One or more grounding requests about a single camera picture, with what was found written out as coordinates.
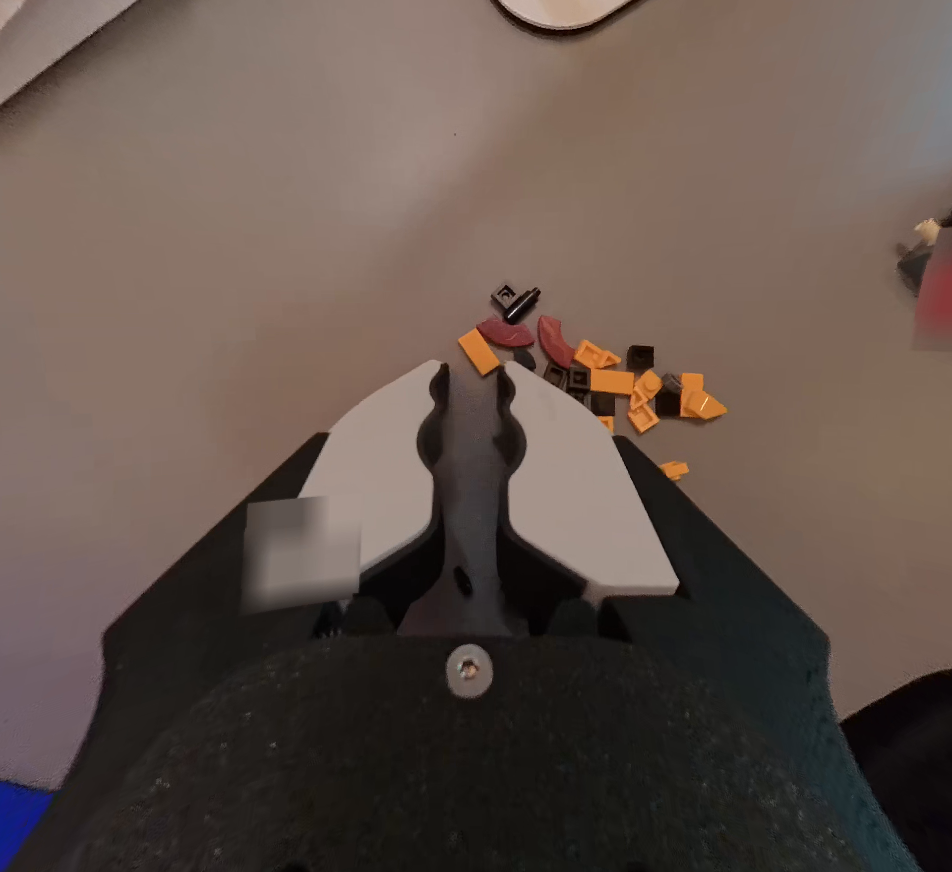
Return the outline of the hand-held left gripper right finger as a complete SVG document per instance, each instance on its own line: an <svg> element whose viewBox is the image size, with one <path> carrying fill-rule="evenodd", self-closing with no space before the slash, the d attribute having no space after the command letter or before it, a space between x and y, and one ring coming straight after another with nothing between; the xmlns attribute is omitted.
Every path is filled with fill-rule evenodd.
<svg viewBox="0 0 952 872"><path fill-rule="evenodd" d="M512 599L670 596L679 579L608 428L516 362L496 378L497 565Z"/></svg>

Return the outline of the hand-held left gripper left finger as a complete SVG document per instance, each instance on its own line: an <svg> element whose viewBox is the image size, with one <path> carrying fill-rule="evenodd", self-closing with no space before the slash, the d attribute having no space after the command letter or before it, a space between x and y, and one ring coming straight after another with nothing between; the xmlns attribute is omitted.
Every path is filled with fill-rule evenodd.
<svg viewBox="0 0 952 872"><path fill-rule="evenodd" d="M435 483L419 436L437 407L431 386L443 368L427 361L341 417L299 492L359 502L364 577L421 539L432 521Z"/></svg>

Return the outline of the pile of small toy bricks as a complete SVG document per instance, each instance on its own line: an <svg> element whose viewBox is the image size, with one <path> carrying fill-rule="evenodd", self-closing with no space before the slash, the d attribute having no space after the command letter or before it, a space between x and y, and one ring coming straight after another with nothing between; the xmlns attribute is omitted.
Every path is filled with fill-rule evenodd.
<svg viewBox="0 0 952 872"><path fill-rule="evenodd" d="M656 371L652 345L632 344L624 356L589 339L572 344L560 318L537 311L539 286L501 283L490 294L492 315L458 340L470 365L482 377L499 370L503 356L565 392L589 410L610 433L619 406L633 430L644 435L664 419L706 424L727 413L706 390L701 373Z"/></svg>

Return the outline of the toy brick car chassis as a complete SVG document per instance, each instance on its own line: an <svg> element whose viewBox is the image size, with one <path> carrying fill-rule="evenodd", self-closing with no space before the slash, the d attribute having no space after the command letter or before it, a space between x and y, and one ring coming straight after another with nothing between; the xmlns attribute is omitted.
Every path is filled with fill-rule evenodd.
<svg viewBox="0 0 952 872"><path fill-rule="evenodd" d="M917 298L921 292L927 266L943 235L950 233L951 211L917 223L913 228L915 240L910 246L897 246L896 271L903 286Z"/></svg>

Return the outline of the grey desk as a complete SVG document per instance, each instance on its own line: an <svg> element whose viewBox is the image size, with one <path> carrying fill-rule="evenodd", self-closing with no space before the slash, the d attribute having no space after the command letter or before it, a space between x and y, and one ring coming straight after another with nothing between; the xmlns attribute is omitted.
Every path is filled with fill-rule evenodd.
<svg viewBox="0 0 952 872"><path fill-rule="evenodd" d="M55 786L100 638L313 433L451 365L470 558L500 283L727 407L635 443L827 632L842 716L950 667L950 0L142 0L2 108L2 777Z"/></svg>

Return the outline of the black quilted pad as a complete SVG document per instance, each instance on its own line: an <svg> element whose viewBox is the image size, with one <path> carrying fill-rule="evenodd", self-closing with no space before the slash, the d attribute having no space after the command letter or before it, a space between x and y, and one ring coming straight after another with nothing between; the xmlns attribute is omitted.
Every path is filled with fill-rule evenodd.
<svg viewBox="0 0 952 872"><path fill-rule="evenodd" d="M951 869L951 671L920 677L840 723L887 818L926 871Z"/></svg>

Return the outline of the blue storage bin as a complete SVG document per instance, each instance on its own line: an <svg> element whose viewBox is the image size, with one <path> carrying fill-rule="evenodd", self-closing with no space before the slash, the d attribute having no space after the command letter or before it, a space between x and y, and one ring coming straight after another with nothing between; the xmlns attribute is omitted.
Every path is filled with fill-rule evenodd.
<svg viewBox="0 0 952 872"><path fill-rule="evenodd" d="M1 782L1 870L5 871L46 813L55 793Z"/></svg>

